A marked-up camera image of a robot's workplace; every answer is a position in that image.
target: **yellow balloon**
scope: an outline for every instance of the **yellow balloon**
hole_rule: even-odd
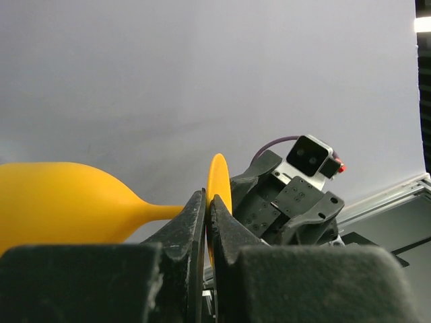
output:
[[[181,206],[151,205],[115,177],[75,163],[0,165],[0,255],[23,244],[124,242]]]

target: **black camera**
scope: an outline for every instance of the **black camera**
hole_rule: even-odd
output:
[[[308,177],[313,177],[332,154],[330,146],[313,136],[301,136],[295,142],[286,161]]]

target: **white backdrop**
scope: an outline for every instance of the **white backdrop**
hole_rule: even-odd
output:
[[[0,163],[90,164],[183,204],[215,153],[234,175],[312,133],[357,201],[424,172],[414,17],[404,0],[3,0]]]

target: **purple cable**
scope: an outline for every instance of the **purple cable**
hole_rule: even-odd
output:
[[[284,143],[286,141],[292,141],[292,140],[298,140],[300,136],[287,136],[287,137],[282,137],[276,140],[272,140],[270,143],[267,143],[265,146],[263,146],[262,148],[260,148],[258,150],[258,152],[256,152],[255,156],[253,157],[253,159],[251,160],[251,163],[253,164],[253,162],[255,162],[255,160],[257,158],[259,158],[260,155],[262,155],[262,153],[267,150],[268,148],[277,145],[278,143]],[[332,157],[334,157],[335,159],[338,158],[338,154],[334,151],[332,154]]]

